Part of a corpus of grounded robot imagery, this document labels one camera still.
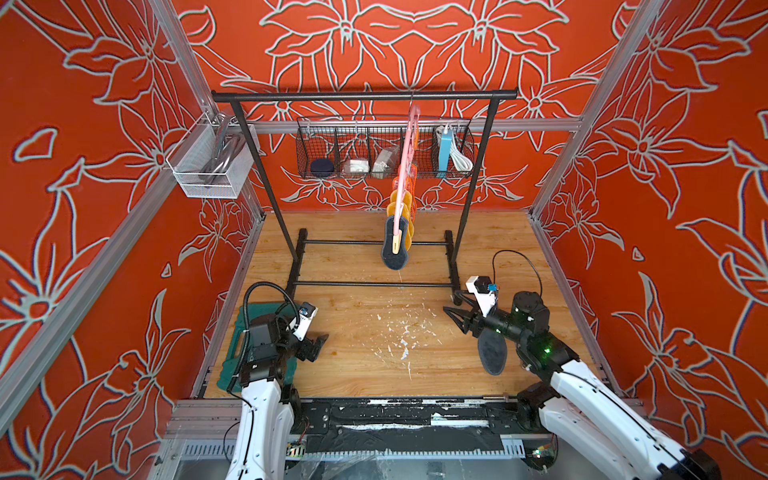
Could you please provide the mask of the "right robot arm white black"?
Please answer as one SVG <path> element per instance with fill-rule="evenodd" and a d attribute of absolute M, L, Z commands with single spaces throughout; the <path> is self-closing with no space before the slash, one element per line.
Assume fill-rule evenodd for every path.
<path fill-rule="evenodd" d="M 522 366 L 539 378 L 517 396 L 521 427 L 547 430 L 610 479 L 721 478 L 709 454 L 687 450 L 653 427 L 550 332 L 550 312 L 539 293 L 516 293 L 510 311 L 499 308 L 494 286 L 453 297 L 445 313 L 462 333 L 477 338 L 479 348 L 491 350 L 497 371 L 513 342 Z"/>

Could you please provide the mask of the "dark grey insole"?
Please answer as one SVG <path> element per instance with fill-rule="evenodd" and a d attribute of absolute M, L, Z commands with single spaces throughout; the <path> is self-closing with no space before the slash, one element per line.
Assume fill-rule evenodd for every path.
<path fill-rule="evenodd" d="M 406 249 L 408 222 L 400 218 L 395 222 L 395 217 L 390 216 L 385 224 L 385 237 L 381 251 L 384 265 L 390 270 L 402 270 L 408 262 Z"/>
<path fill-rule="evenodd" d="M 506 339 L 494 330 L 484 329 L 478 337 L 478 354 L 482 366 L 488 374 L 501 375 L 508 357 Z"/>

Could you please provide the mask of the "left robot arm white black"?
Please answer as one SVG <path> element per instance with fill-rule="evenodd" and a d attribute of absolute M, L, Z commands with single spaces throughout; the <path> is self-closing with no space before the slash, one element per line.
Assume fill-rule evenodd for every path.
<path fill-rule="evenodd" d="M 300 413 L 297 389 L 286 380 L 292 359 L 314 361 L 328 337 L 309 338 L 316 315 L 303 307 L 292 319 L 276 313 L 248 322 L 236 379 L 241 419 L 228 479 L 282 479 L 288 437 Z"/>

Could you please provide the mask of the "dark grey insole front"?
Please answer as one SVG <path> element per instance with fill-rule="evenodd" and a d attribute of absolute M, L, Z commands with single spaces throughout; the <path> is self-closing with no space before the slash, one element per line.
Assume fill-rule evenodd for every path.
<path fill-rule="evenodd" d="M 478 354 L 482 366 L 488 374 L 501 375 L 508 357 L 506 339 L 494 330 L 484 329 L 478 337 Z"/>

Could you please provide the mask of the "pink clip hanger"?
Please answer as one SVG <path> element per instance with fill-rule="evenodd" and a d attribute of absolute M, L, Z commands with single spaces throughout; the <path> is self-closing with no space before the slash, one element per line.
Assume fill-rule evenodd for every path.
<path fill-rule="evenodd" d="M 420 108 L 412 104 L 409 108 L 408 123 L 401 147 L 401 159 L 397 181 L 394 183 L 393 197 L 388 209 L 391 210 L 390 216 L 393 218 L 393 231 L 390 234 L 392 245 L 389 252 L 392 254 L 406 253 L 404 246 L 408 233 L 410 232 L 410 218 L 412 206 L 406 201 L 407 193 L 412 193 L 415 188 L 415 177 L 413 173 L 413 159 L 416 146 L 419 140 Z"/>

